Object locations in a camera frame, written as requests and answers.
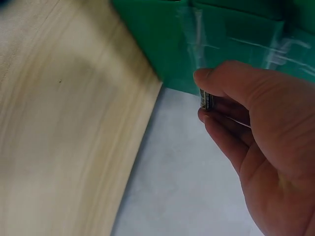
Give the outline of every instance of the white table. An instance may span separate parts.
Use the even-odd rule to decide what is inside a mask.
[[[198,107],[196,96],[162,90],[112,236],[262,235]]]

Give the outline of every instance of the fingernail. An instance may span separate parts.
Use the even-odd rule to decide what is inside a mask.
[[[195,81],[204,80],[209,76],[211,72],[212,72],[212,69],[209,69],[209,68],[198,69],[193,73],[193,79]]]

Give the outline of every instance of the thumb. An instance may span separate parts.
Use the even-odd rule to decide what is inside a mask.
[[[283,77],[276,71],[253,68],[238,61],[226,61],[215,69],[199,69],[194,79],[202,90],[218,97],[231,98],[248,110],[265,91],[282,83]]]

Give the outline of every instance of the beige fabric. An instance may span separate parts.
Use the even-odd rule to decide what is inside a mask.
[[[110,235],[159,89],[106,1],[1,9],[0,235]]]

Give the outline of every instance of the blurry beige material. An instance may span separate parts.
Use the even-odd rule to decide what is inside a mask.
[[[159,89],[107,1],[1,9],[0,235],[110,235]]]

